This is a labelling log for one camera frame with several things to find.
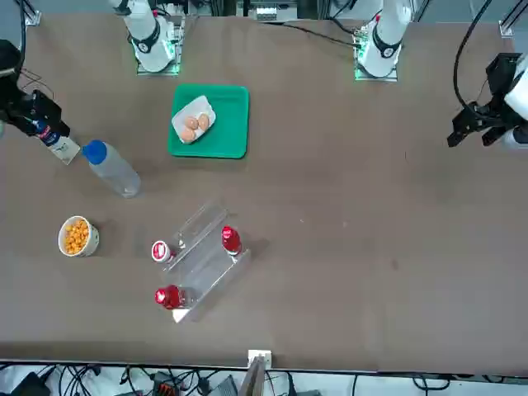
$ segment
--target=green tray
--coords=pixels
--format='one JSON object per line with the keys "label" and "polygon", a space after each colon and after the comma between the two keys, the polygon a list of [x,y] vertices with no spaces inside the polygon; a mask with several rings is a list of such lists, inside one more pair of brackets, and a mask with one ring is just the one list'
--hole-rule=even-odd
{"label": "green tray", "polygon": [[216,121],[196,142],[183,144],[169,122],[168,152],[177,157],[242,158],[248,147],[249,92],[229,85],[182,84],[174,92],[172,115],[205,95]]}

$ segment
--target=bowl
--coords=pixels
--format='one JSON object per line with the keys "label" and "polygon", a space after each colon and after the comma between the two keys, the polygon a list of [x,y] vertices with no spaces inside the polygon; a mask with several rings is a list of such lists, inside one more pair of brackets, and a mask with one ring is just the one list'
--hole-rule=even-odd
{"label": "bowl", "polygon": [[[76,221],[83,220],[86,222],[88,226],[88,238],[86,241],[86,244],[82,247],[82,249],[74,254],[69,254],[66,249],[64,248],[64,238],[66,237],[66,228],[69,225],[74,225]],[[97,245],[99,245],[99,231],[91,224],[88,220],[86,220],[82,216],[72,216],[69,219],[67,219],[59,231],[59,238],[57,240],[57,243],[59,244],[59,250],[61,253],[63,253],[67,257],[86,257],[91,256],[97,249]]]}

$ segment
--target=table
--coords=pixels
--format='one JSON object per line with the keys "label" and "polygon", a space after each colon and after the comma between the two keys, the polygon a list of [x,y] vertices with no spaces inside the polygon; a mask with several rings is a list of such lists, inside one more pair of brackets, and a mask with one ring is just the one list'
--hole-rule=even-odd
{"label": "table", "polygon": [[[467,25],[411,25],[396,84],[354,82],[349,47],[287,27],[202,17],[188,29],[179,78],[135,76],[116,16],[45,15],[29,30],[26,66],[73,137],[114,144],[143,193],[124,200],[81,157],[66,167],[7,129],[0,357],[245,366],[248,349],[270,349],[281,368],[522,373],[528,157],[477,135],[446,147]],[[467,100],[508,46],[478,26],[460,63]],[[245,159],[167,154],[178,83],[248,87]],[[153,302],[149,246],[217,196],[255,260],[178,325]],[[70,215],[99,227],[95,257],[59,253]]]}

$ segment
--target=red bottle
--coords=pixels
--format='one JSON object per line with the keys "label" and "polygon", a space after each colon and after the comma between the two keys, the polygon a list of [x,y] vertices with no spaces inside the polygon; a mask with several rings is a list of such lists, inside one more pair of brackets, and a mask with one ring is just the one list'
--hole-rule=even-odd
{"label": "red bottle", "polygon": [[228,225],[222,229],[222,246],[231,256],[236,256],[242,251],[242,242],[236,229]]}
{"label": "red bottle", "polygon": [[192,305],[194,300],[189,296],[188,290],[169,285],[156,290],[154,299],[165,309],[185,308]]}

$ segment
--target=brown egg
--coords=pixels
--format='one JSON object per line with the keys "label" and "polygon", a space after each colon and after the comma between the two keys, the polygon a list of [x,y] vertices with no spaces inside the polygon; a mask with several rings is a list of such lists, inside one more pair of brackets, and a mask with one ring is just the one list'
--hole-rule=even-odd
{"label": "brown egg", "polygon": [[184,128],[184,130],[180,133],[180,138],[185,143],[190,143],[194,139],[196,139],[196,133],[194,130],[191,130],[189,128]]}
{"label": "brown egg", "polygon": [[204,132],[206,132],[209,128],[209,117],[206,115],[206,113],[202,113],[198,117],[198,126],[200,126],[200,129]]}
{"label": "brown egg", "polygon": [[196,128],[198,128],[198,120],[195,117],[189,116],[185,118],[185,126],[190,130],[195,130]]}

